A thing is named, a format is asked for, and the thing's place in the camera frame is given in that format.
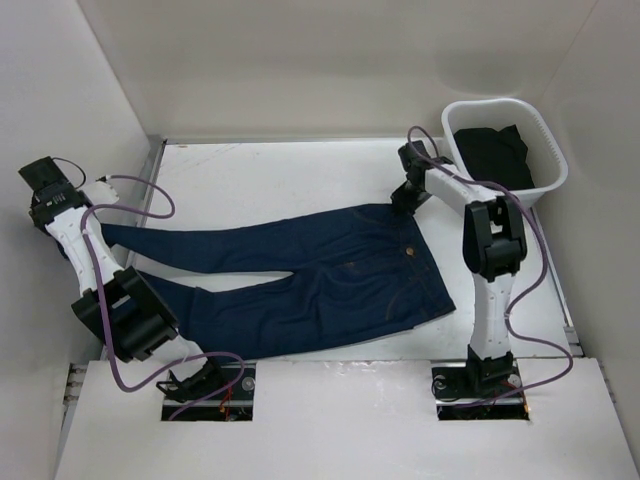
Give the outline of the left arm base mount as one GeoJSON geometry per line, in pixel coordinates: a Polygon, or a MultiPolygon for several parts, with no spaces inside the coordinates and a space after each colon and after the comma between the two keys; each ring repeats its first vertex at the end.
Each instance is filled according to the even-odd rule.
{"type": "Polygon", "coordinates": [[[184,379],[173,372],[156,383],[163,394],[162,421],[236,422],[253,418],[256,391],[256,364],[248,363],[240,379],[230,382],[240,373],[239,364],[219,366],[213,360],[184,379]]]}

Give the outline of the blue denim trousers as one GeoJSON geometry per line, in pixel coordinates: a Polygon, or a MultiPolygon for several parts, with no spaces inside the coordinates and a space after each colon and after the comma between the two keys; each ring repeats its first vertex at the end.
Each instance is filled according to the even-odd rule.
{"type": "Polygon", "coordinates": [[[393,335],[455,305],[421,231],[388,204],[366,204],[229,229],[103,224],[108,245],[200,274],[276,272],[223,292],[156,276],[148,283],[181,335],[205,351],[261,359],[393,335]]]}

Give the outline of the white plastic basket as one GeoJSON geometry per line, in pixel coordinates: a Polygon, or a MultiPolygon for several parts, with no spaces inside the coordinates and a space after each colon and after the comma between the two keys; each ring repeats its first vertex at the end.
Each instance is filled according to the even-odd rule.
{"type": "Polygon", "coordinates": [[[471,176],[454,134],[469,128],[492,128],[496,131],[514,125],[528,147],[527,166],[534,186],[512,192],[530,209],[546,193],[559,188],[567,179],[568,165],[548,125],[539,111],[529,103],[514,98],[456,101],[441,114],[444,139],[449,157],[467,178],[471,176]]]}

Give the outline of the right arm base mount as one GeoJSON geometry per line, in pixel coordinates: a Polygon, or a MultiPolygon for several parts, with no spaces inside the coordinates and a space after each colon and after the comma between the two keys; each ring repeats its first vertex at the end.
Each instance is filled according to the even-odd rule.
{"type": "Polygon", "coordinates": [[[507,373],[488,380],[479,380],[464,362],[436,363],[431,372],[431,393],[440,421],[529,420],[524,393],[503,397],[522,386],[516,363],[507,373]]]}

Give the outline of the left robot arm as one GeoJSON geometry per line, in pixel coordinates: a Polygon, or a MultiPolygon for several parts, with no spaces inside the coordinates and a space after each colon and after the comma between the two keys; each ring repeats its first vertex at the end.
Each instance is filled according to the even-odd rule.
{"type": "Polygon", "coordinates": [[[77,276],[75,316],[115,362],[151,357],[165,362],[167,379],[150,380],[175,402],[210,399],[227,390],[217,359],[180,336],[166,302],[134,267],[121,265],[104,240],[97,210],[123,207],[110,177],[74,185],[60,162],[44,157],[18,173],[32,190],[29,216],[35,227],[56,241],[77,276]]]}

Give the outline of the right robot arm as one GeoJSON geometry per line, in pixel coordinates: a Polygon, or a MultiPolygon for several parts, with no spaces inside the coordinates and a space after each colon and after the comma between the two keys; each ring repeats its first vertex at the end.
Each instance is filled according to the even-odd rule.
{"type": "Polygon", "coordinates": [[[432,369],[434,395],[443,402],[491,401],[508,390],[515,373],[505,313],[527,255],[522,214],[498,186],[463,178],[455,165],[430,157],[421,141],[406,143],[398,154],[406,180],[392,193],[392,206],[413,214],[436,197],[458,213],[463,260],[474,282],[474,326],[466,362],[432,369]]]}

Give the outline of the black trousers in basket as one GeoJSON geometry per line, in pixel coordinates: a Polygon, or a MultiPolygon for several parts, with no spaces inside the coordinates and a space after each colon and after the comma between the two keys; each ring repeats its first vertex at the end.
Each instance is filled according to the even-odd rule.
{"type": "Polygon", "coordinates": [[[454,141],[474,180],[491,181],[512,191],[535,187],[527,164],[529,149],[516,125],[500,130],[461,129],[454,134],[454,141]]]}

